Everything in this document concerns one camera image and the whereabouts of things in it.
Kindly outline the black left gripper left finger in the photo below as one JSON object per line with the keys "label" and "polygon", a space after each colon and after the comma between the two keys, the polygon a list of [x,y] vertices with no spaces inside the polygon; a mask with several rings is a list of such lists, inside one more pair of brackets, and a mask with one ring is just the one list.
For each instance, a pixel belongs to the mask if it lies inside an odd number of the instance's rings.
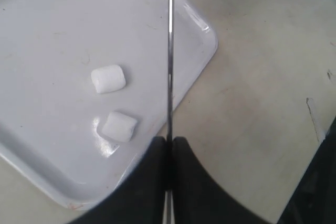
{"label": "black left gripper left finger", "polygon": [[167,144],[154,137],[133,172],[100,204],[71,223],[162,223]]}

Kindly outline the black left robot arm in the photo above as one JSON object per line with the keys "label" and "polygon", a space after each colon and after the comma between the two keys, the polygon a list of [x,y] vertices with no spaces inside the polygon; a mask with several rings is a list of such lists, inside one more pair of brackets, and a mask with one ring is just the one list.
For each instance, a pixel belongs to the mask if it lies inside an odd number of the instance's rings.
{"label": "black left robot arm", "polygon": [[[161,223],[165,191],[176,223],[264,223],[238,203],[201,165],[184,137],[155,137],[129,177],[75,223]],[[335,126],[318,148],[279,219],[335,223]]]}

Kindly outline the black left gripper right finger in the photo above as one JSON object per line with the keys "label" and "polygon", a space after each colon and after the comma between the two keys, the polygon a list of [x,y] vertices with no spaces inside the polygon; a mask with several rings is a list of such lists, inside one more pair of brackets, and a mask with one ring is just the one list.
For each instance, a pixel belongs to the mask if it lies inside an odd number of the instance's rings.
{"label": "black left gripper right finger", "polygon": [[221,188],[186,138],[173,140],[171,160],[175,223],[267,223]]}

